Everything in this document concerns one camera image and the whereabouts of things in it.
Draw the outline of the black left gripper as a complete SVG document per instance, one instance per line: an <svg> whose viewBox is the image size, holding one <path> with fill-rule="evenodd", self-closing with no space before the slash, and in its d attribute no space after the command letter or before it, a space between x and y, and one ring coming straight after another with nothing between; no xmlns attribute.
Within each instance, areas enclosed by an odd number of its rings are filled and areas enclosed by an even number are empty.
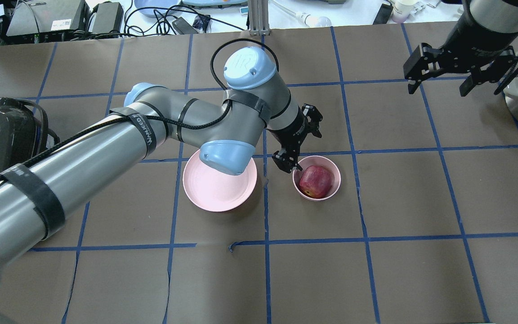
<svg viewBox="0 0 518 324"><path fill-rule="evenodd" d="M268 127L268 131L280 144L280 149L272 154L272 160L279 170L290 174L292 172L292 158L298 158L300 148L308 135L322 138L319 123L323 120L322 113L314 105L304 104L297 108L290 123L281 129ZM302 172L304 169L299 163L293 166L293 172Z"/></svg>

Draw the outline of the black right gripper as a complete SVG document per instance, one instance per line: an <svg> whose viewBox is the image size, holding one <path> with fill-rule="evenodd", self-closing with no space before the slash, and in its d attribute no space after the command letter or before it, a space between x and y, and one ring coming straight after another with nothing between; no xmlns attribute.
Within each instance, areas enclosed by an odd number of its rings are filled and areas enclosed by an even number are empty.
<svg viewBox="0 0 518 324"><path fill-rule="evenodd" d="M403 64L403 73L408 80L407 90L410 95L415 94L427 79L444 74L469 74L459 86L459 94L464 98L476 86L485 82L499 82L517 62L518 54L511 45L495 57L478 57L470 49L466 53L454 53L420 43Z"/></svg>

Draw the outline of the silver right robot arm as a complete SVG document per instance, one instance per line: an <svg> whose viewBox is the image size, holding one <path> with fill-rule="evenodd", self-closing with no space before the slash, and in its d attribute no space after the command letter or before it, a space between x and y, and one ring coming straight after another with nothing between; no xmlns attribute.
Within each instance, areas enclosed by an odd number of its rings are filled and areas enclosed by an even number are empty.
<svg viewBox="0 0 518 324"><path fill-rule="evenodd" d="M444 74L466 74L459 93L466 96L486 82L496 83L516 63L518 0L464 0L463 13L445 43L421 43L404 63L408 92Z"/></svg>

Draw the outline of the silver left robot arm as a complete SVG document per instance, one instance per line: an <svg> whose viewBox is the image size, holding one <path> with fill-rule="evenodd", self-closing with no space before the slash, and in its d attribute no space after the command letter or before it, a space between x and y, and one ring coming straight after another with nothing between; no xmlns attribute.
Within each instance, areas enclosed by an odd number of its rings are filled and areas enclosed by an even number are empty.
<svg viewBox="0 0 518 324"><path fill-rule="evenodd" d="M263 129L280 145L272 158L290 173L309 134L321 138L322 114L299 105L270 48L244 47L224 66L221 105L138 83L123 107L37 156L0 172L0 275L37 242L60 230L72 211L169 138L198 147L207 166L240 175Z"/></svg>

